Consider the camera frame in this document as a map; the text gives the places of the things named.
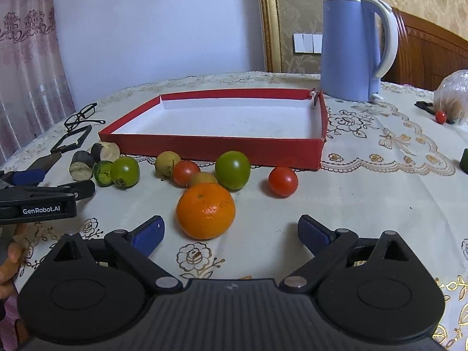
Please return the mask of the person's left hand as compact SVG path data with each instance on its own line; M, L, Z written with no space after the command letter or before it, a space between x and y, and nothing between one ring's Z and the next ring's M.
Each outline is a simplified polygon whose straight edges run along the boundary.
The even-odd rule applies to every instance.
M14 292L13 278L18 273L22 252L23 250L18 243L10 243L7 251L7 258L1 264L0 268L0 298L2 300L8 299Z

